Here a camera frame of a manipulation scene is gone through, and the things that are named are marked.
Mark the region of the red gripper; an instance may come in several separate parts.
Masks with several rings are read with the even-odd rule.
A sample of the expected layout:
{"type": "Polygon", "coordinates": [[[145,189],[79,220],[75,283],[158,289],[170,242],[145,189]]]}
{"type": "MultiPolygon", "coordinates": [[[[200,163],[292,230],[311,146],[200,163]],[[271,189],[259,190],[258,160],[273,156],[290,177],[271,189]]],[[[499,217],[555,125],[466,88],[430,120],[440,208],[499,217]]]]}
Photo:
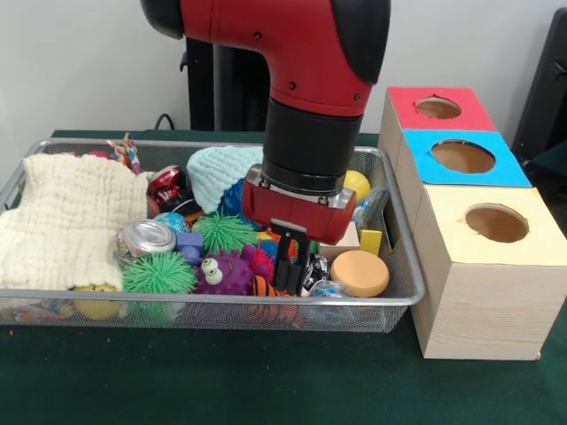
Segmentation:
{"type": "Polygon", "coordinates": [[[311,241],[337,243],[345,234],[356,206],[356,195],[343,188],[333,196],[310,196],[277,187],[266,181],[259,166],[251,167],[245,177],[242,211],[248,220],[272,228],[280,236],[274,284],[276,289],[299,295],[303,288],[311,241]],[[295,261],[290,257],[291,233],[298,245],[295,261]]]}

